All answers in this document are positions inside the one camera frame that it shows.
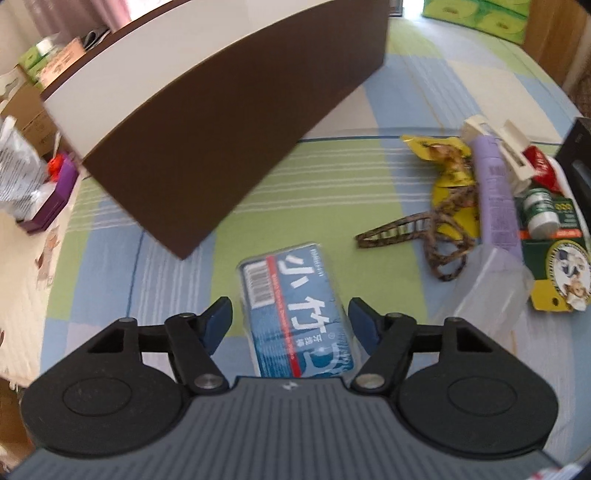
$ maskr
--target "red stripe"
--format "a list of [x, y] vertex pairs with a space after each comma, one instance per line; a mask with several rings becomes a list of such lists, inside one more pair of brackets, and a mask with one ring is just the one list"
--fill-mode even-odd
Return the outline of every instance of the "red stripe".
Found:
[[[530, 240], [531, 235], [527, 230], [521, 230], [519, 232], [519, 237], [522, 240]], [[551, 235], [549, 238], [582, 238], [583, 232], [578, 228], [563, 228], [558, 230], [556, 233]]]
[[277, 264], [275, 263], [275, 257], [267, 257], [267, 267], [269, 268], [269, 274], [271, 275], [271, 283], [273, 283], [273, 293], [275, 295], [275, 305], [277, 307], [277, 313], [279, 314], [279, 321], [281, 322], [281, 330], [283, 330], [283, 338], [285, 339], [285, 347], [290, 357], [291, 372], [294, 377], [301, 377], [300, 363], [298, 362], [296, 351], [294, 349], [293, 341], [291, 340], [291, 331], [289, 319], [285, 312], [285, 301], [283, 300], [283, 294], [281, 293], [281, 285], [279, 283], [279, 276], [277, 275]]

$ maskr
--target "yellow wrapper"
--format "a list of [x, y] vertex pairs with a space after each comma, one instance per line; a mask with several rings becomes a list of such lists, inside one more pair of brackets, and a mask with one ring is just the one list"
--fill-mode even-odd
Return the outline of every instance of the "yellow wrapper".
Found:
[[[472, 155], [470, 147], [457, 137], [433, 138], [411, 137], [402, 135], [402, 140], [422, 160], [432, 161], [441, 165], [443, 172], [435, 181], [431, 193], [431, 204], [435, 208], [452, 193], [454, 188], [474, 185], [476, 182], [467, 165], [467, 159]], [[460, 209], [454, 216], [456, 222], [462, 225], [466, 232], [479, 236], [478, 207], [476, 205]], [[454, 239], [461, 236], [451, 226], [442, 225], [439, 229]]]

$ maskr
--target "bed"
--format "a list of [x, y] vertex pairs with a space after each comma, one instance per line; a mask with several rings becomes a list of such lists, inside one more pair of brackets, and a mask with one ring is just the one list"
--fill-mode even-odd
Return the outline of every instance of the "bed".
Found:
[[[518, 46], [438, 21], [392, 18], [384, 66], [312, 129], [188, 259], [172, 256], [92, 178], [84, 179], [71, 214], [57, 221], [48, 300], [49, 286], [38, 290], [34, 275], [16, 296], [16, 287], [1, 292], [17, 305], [3, 314], [2, 328], [34, 338], [22, 342], [23, 351], [0, 349], [3, 376], [27, 385], [119, 317], [154, 325], [178, 312], [200, 313], [219, 296], [232, 299], [235, 318], [214, 359], [229, 379], [252, 375], [236, 266], [309, 241], [322, 244], [343, 303], [359, 296], [379, 311], [428, 322], [454, 285], [430, 274], [421, 244], [359, 251], [352, 239], [429, 209], [437, 172], [420, 163], [400, 135], [457, 135], [477, 113], [493, 126], [511, 119], [549, 154], [580, 115]], [[45, 241], [32, 240], [30, 258], [24, 254], [30, 270]], [[563, 462], [591, 445], [589, 316], [528, 306], [514, 329], [514, 353], [559, 396], [547, 449]], [[24, 357], [27, 368], [16, 368]], [[170, 372], [162, 354], [144, 361]]]

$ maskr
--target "green box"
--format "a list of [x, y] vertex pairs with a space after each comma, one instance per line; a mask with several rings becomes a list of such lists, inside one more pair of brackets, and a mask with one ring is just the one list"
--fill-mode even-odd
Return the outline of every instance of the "green box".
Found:
[[423, 16], [464, 25], [517, 44], [523, 43], [527, 26], [527, 17], [485, 0], [426, 0]]
[[23, 53], [18, 59], [19, 65], [25, 70], [29, 70], [35, 66], [43, 58], [41, 52], [37, 48], [37, 45], [33, 45], [25, 53]]
[[47, 66], [48, 63], [49, 63], [49, 58], [45, 57], [44, 59], [41, 59], [39, 62], [37, 62], [35, 65], [33, 65], [33, 67], [31, 67], [30, 69], [27, 70], [27, 75], [29, 75], [29, 78], [33, 82], [36, 82], [37, 80], [39, 80], [37, 75], [39, 73], [41, 73], [41, 71]]
[[506, 8], [527, 17], [530, 14], [530, 0], [488, 0], [492, 4]]

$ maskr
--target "metal screw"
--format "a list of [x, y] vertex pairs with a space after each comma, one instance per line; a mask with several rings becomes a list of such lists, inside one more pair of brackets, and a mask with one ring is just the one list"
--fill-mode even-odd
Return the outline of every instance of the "metal screw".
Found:
[[374, 390], [383, 387], [386, 381], [378, 374], [363, 374], [355, 378], [358, 386], [367, 390]]
[[214, 388], [221, 387], [223, 384], [223, 378], [219, 375], [214, 374], [203, 374], [199, 375], [195, 379], [195, 386], [204, 390], [213, 390]]

